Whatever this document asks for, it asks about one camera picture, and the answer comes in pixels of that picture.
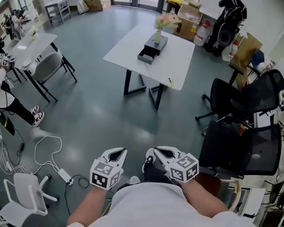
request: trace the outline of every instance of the white shoe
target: white shoe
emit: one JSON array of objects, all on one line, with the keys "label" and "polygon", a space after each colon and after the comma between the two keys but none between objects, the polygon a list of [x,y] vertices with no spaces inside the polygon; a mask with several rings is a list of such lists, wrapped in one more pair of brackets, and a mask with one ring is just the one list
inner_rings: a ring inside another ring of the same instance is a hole
[{"label": "white shoe", "polygon": [[137,176],[132,176],[129,180],[130,185],[141,183],[141,180]]},{"label": "white shoe", "polygon": [[39,113],[39,110],[40,110],[40,107],[38,105],[36,105],[35,107],[33,107],[31,110],[30,110],[30,113],[35,116],[35,114]]},{"label": "white shoe", "polygon": [[33,123],[33,126],[34,127],[37,127],[41,122],[42,120],[44,119],[44,116],[45,116],[45,113],[41,112],[41,113],[36,113],[34,115],[34,123]]},{"label": "white shoe", "polygon": [[144,173],[144,165],[146,162],[151,162],[154,163],[156,160],[155,157],[155,152],[153,148],[150,148],[147,152],[146,152],[146,161],[144,162],[143,166],[142,166],[142,173]]}]

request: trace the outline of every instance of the yellow marker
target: yellow marker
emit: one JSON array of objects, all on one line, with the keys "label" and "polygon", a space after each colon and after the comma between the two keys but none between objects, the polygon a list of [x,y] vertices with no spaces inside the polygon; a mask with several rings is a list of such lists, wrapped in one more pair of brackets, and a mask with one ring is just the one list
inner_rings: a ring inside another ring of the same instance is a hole
[{"label": "yellow marker", "polygon": [[170,84],[171,84],[171,88],[174,89],[175,87],[174,87],[174,84],[172,83],[171,79],[168,78],[168,80],[169,80],[169,82],[170,82]]}]

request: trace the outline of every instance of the backpack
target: backpack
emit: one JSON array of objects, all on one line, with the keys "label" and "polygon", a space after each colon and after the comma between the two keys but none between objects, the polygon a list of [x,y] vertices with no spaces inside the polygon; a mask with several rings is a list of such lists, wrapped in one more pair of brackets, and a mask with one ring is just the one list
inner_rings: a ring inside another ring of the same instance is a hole
[{"label": "backpack", "polygon": [[89,8],[83,0],[80,0],[79,2],[77,2],[77,12],[79,14],[85,13],[88,10]]},{"label": "backpack", "polygon": [[245,6],[243,8],[238,6],[236,0],[232,0],[232,2],[234,4],[234,7],[225,11],[224,22],[237,29],[243,21],[243,11],[245,9]]}]

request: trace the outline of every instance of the gray floor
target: gray floor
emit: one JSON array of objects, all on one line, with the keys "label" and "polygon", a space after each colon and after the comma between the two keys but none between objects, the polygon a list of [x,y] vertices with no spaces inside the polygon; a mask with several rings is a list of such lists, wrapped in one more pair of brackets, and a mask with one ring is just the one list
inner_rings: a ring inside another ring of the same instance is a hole
[{"label": "gray floor", "polygon": [[[14,83],[13,93],[28,109],[39,105],[46,113],[40,125],[42,129],[61,137],[62,151],[54,156],[60,168],[69,175],[81,174],[89,178],[93,160],[105,150],[114,147],[126,147],[128,156],[124,166],[126,176],[141,176],[141,166],[145,153],[150,147],[174,146],[199,156],[202,137],[200,130],[207,126],[210,119],[197,123],[197,114],[209,112],[207,102],[201,100],[203,93],[210,94],[214,78],[229,81],[231,70],[220,58],[196,47],[185,84],[181,91],[164,91],[159,111],[156,112],[148,92],[123,97],[126,70],[106,62],[103,57],[134,26],[145,24],[155,26],[158,14],[151,11],[111,7],[104,12],[74,14],[65,24],[44,30],[58,36],[55,44],[76,68],[72,76],[59,70],[45,85],[58,98],[48,104],[28,81]],[[137,74],[132,74],[131,87],[138,83]],[[146,80],[147,85],[155,82]],[[9,115],[14,126],[26,141],[21,165],[34,171],[38,168],[34,162],[34,146],[28,136],[30,126],[17,115]],[[21,143],[18,135],[12,137],[3,132],[10,156],[16,161],[16,151]],[[51,159],[51,153],[58,149],[59,142],[46,139],[37,149],[37,161]],[[41,180],[46,174],[52,179],[45,188],[47,193],[56,193],[60,202],[49,208],[46,217],[32,216],[25,226],[64,226],[68,214],[64,201],[65,182],[54,172],[51,166],[43,167],[38,173]],[[3,179],[12,180],[0,169],[0,191],[4,191]],[[86,189],[75,184],[68,188],[70,211],[82,201]],[[5,193],[0,192],[0,200],[7,202]]]}]

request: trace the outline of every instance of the cardboard box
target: cardboard box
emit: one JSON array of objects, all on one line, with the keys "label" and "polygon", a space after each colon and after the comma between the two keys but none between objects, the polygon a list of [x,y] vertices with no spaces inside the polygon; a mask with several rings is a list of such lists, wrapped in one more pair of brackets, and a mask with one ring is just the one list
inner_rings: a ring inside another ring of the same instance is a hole
[{"label": "cardboard box", "polygon": [[110,0],[83,0],[91,12],[100,12],[111,6]]},{"label": "cardboard box", "polygon": [[178,17],[181,22],[174,29],[173,34],[187,40],[193,40],[202,19],[202,13],[193,6],[182,4]]}]

